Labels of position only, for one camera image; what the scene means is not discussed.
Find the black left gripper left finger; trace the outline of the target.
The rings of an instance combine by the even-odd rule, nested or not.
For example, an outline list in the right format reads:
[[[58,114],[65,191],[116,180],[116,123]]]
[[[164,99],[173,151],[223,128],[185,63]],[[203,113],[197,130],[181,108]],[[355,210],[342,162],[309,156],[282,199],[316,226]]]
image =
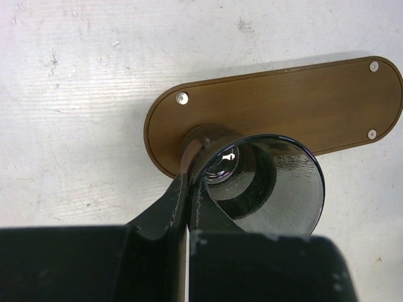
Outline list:
[[[188,178],[118,226],[1,230],[2,301],[183,301]]]

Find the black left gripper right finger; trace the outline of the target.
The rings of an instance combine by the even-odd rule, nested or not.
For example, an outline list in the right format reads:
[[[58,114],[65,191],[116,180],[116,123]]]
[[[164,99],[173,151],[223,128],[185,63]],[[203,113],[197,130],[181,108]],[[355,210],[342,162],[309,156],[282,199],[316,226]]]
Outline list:
[[[201,189],[193,198],[190,301],[357,301],[342,253],[326,237],[238,230]]]

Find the dark glass cup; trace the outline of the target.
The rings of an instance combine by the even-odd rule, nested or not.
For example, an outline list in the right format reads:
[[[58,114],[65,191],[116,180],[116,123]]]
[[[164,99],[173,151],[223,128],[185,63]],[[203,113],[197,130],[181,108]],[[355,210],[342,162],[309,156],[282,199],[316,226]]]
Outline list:
[[[310,235],[325,200],[312,152],[277,134],[245,135],[218,124],[194,127],[181,143],[188,170],[188,228],[206,232]]]

